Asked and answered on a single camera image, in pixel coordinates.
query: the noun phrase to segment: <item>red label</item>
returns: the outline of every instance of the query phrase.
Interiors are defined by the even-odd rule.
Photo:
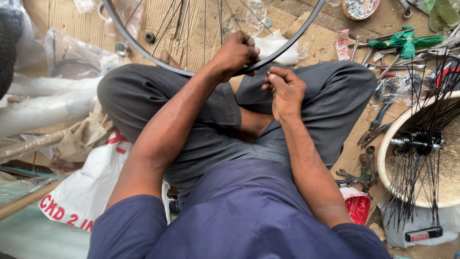
[[[429,239],[429,238],[430,238],[430,236],[428,235],[428,232],[423,232],[423,233],[419,233],[419,234],[410,235],[410,241],[411,242],[425,240],[425,239]]]

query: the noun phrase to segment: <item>man's right hand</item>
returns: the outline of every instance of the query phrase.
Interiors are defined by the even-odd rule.
[[[273,93],[273,116],[278,122],[301,119],[300,107],[306,85],[292,70],[271,67],[264,78],[262,89]]]

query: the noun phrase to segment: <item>floor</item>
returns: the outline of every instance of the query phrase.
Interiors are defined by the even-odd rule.
[[[70,0],[23,1],[32,20],[43,34],[50,27],[56,27],[72,37],[87,41],[108,51],[113,51],[113,46],[117,40],[104,36],[104,22],[95,11],[79,14],[73,1]],[[144,14],[158,12],[158,4],[160,2],[163,1],[147,1],[144,7]],[[407,20],[402,19],[402,10],[396,0],[382,0],[379,8],[370,18],[359,22],[350,21],[343,15],[340,2],[340,0],[327,0],[320,14],[315,19],[314,24],[301,37],[300,45],[308,46],[308,58],[302,60],[299,65],[311,65],[320,61],[337,59],[332,43],[336,39],[336,32],[339,29],[350,29],[350,38],[360,35],[362,39],[396,32],[404,25],[414,25],[416,27],[416,36],[433,34],[428,29],[427,16],[418,10],[413,10],[411,18]],[[264,0],[264,3],[267,4],[268,16],[273,20],[273,27],[287,29],[297,17],[313,10],[316,0]],[[158,22],[152,19],[156,19],[156,17],[152,18],[152,16],[149,16],[143,19],[141,31],[156,31],[157,28],[154,25],[158,24]],[[215,45],[210,44],[209,46],[211,46],[210,52],[216,50],[214,48]],[[365,52],[366,49],[359,49],[356,59],[362,60]],[[129,58],[136,63],[152,64],[139,53],[131,53]],[[28,71],[28,73],[35,76],[44,75],[42,67],[42,65],[39,65]],[[237,88],[240,80],[241,78],[232,79],[232,86]],[[404,104],[393,105],[384,117],[383,123],[390,122],[405,109],[406,106]],[[358,155],[363,150],[356,145],[356,142],[367,131],[370,121],[375,118],[376,114],[377,111],[373,107],[369,106],[366,108],[349,138],[345,141],[345,149],[342,156],[331,170],[334,177],[336,177],[334,172],[339,168],[346,168],[347,171],[358,174],[358,167],[360,165]],[[378,147],[380,140],[381,137],[375,140],[376,147]],[[24,159],[33,159],[38,164],[46,164],[46,159],[41,158],[39,153],[31,156]],[[372,210],[369,214],[372,215],[377,202],[385,199],[385,187],[377,184],[369,192],[374,199]],[[460,251],[460,246],[457,241],[454,244],[446,243],[435,247],[414,246],[408,249],[391,248],[389,250],[391,253],[415,259],[450,259],[453,257],[454,251]]]

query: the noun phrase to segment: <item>wheel with spokes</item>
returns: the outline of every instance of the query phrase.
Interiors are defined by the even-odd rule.
[[[133,14],[143,0],[128,16],[126,21],[120,17],[112,0],[103,0],[107,13],[115,26],[126,38],[126,41],[148,60],[158,66],[191,77],[208,60],[214,56],[218,46],[222,44],[228,33],[242,30],[249,35],[268,35],[270,20],[261,0],[168,0],[164,1],[167,11],[154,17],[156,31],[153,32],[153,43],[137,41],[126,28]],[[235,76],[247,74],[272,62],[289,49],[305,32],[319,13],[325,0],[318,0],[314,10],[301,28],[279,49],[265,59],[248,67],[242,68]],[[155,58],[155,53],[163,47],[173,50],[171,55],[178,59],[180,68],[171,66]]]

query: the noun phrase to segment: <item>nut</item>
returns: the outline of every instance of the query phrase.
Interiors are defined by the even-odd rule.
[[[151,32],[146,32],[144,34],[144,40],[148,43],[154,43],[155,42],[155,35]]]
[[[129,52],[129,46],[128,44],[119,41],[115,44],[115,53],[121,57],[125,57],[126,54]]]

